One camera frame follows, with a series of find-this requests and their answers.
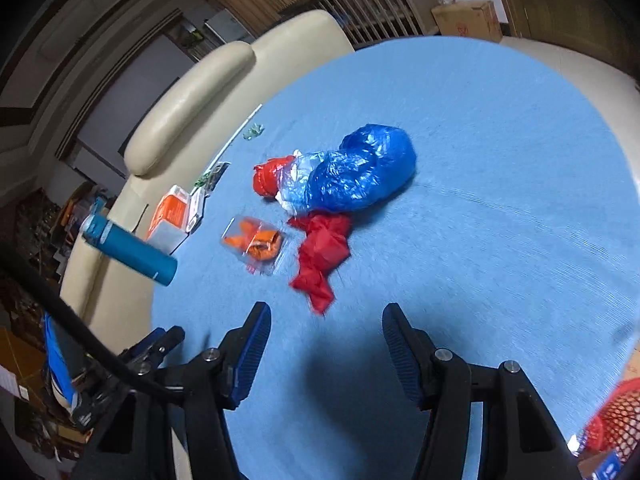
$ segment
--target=water bottle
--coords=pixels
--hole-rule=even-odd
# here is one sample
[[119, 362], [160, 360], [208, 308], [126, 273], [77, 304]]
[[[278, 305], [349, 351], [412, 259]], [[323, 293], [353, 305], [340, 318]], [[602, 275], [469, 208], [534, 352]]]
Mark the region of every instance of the water bottle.
[[169, 285], [174, 278], [178, 260], [104, 216], [89, 215], [80, 232], [89, 245], [161, 285]]

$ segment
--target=metal screw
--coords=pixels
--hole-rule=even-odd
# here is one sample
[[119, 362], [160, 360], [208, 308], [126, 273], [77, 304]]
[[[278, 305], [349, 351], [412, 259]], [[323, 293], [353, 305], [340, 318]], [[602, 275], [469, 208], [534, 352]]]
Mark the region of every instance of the metal screw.
[[439, 359], [440, 361], [451, 361], [453, 359], [451, 350], [447, 350], [446, 348], [438, 348], [435, 355], [436, 359]]
[[200, 355], [205, 361], [211, 362], [220, 358], [220, 350], [217, 348], [207, 348]]
[[517, 361], [508, 360], [504, 362], [504, 369], [512, 374], [516, 374], [520, 371], [520, 365]]
[[138, 375], [145, 375], [151, 371], [151, 363], [149, 361], [142, 361], [138, 367]]

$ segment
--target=round table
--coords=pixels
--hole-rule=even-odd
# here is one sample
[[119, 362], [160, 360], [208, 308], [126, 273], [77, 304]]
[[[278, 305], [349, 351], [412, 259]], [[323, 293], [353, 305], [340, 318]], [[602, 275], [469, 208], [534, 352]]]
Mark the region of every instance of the round table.
[[[187, 361], [241, 326], [255, 301], [273, 327], [249, 397], [227, 414], [251, 480], [407, 479], [426, 426], [402, 394], [382, 335], [385, 305], [469, 363], [514, 359], [565, 437], [606, 398], [638, 323], [640, 210], [625, 157], [599, 113], [556, 72], [463, 38], [387, 41], [299, 79], [249, 122], [199, 229], [156, 288], [153, 326], [177, 324]], [[253, 166], [335, 149], [366, 123], [404, 128], [418, 162], [397, 196], [354, 215], [351, 256], [324, 317], [287, 283], [303, 234], [252, 190]], [[293, 238], [273, 276], [220, 243], [231, 217]], [[478, 469], [474, 405], [465, 478]]]

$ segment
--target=beige bench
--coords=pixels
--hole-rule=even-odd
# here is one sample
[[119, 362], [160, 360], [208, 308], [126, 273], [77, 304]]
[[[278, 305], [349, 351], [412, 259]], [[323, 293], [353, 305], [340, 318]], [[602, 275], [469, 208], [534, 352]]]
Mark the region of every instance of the beige bench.
[[[251, 45], [235, 41], [211, 52], [140, 123], [124, 157], [130, 177], [109, 217], [144, 237], [162, 195], [173, 184], [191, 189], [257, 105], [350, 52], [340, 27], [321, 10], [301, 14]], [[153, 286], [78, 238], [60, 295], [118, 353], [149, 332]]]

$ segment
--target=red cloth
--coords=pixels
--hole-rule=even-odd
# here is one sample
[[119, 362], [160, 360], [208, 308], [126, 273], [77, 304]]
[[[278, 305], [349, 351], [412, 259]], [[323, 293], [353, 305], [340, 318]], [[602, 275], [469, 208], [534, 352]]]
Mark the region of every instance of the red cloth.
[[278, 192], [278, 171], [295, 158], [293, 155], [270, 158], [264, 164], [254, 166], [254, 191], [260, 196], [274, 198]]
[[350, 254], [346, 236], [351, 219], [344, 214], [315, 212], [304, 218], [290, 218], [288, 223], [306, 232], [298, 249], [300, 271], [289, 285], [306, 292], [313, 310], [324, 314], [335, 299], [326, 277]]

